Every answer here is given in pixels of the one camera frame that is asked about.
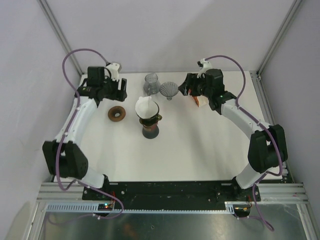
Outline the white paper coffee filter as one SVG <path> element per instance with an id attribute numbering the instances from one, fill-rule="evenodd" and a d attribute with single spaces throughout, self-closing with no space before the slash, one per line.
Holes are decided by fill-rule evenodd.
<path id="1" fill-rule="evenodd" d="M 150 119 L 159 113 L 159 106 L 151 96 L 140 96 L 135 104 L 135 112 L 141 119 Z"/>

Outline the clear grey glass carafe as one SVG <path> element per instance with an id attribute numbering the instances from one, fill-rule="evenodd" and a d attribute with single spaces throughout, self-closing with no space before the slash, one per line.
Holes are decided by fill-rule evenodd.
<path id="1" fill-rule="evenodd" d="M 156 73 L 149 73 L 144 78 L 143 90 L 147 96 L 155 95 L 160 91 L 160 82 Z"/>

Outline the olive green dripper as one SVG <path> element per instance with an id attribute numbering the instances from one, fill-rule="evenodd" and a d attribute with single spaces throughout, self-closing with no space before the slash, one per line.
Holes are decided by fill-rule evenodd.
<path id="1" fill-rule="evenodd" d="M 151 118 L 139 118 L 139 123 L 145 128 L 145 129 L 154 129 L 158 122 L 162 120 L 162 116 L 160 114 L 156 114 L 152 116 Z"/>

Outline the red-rimmed dark carafe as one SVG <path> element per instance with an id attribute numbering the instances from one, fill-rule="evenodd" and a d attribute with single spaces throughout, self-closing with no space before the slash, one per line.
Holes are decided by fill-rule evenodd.
<path id="1" fill-rule="evenodd" d="M 142 134 L 147 139 L 154 139 L 159 135 L 159 127 L 157 124 L 153 124 L 151 126 L 142 126 Z"/>

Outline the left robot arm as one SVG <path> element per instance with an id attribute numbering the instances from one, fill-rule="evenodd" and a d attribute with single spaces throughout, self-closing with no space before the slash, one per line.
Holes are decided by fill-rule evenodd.
<path id="1" fill-rule="evenodd" d="M 89 166 L 80 144 L 87 124 L 104 99 L 123 102 L 127 98 L 127 79 L 120 78 L 121 65 L 90 66 L 87 78 L 76 89 L 71 112 L 54 140 L 45 141 L 42 151 L 51 175 L 81 181 L 93 187 L 93 194 L 100 200 L 110 196 L 111 188 L 104 184 L 105 175 Z"/>

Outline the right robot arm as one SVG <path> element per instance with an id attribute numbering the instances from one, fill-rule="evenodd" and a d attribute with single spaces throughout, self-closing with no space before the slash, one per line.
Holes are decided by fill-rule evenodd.
<path id="1" fill-rule="evenodd" d="M 193 97 L 208 99 L 211 110 L 233 122 L 249 139 L 248 164 L 235 178 L 230 188 L 231 196 L 242 201 L 250 187 L 271 169 L 283 168 L 288 159 L 284 128 L 258 120 L 237 102 L 237 97 L 225 90 L 224 76 L 220 69 L 208 69 L 203 73 L 188 73 L 179 91 Z"/>

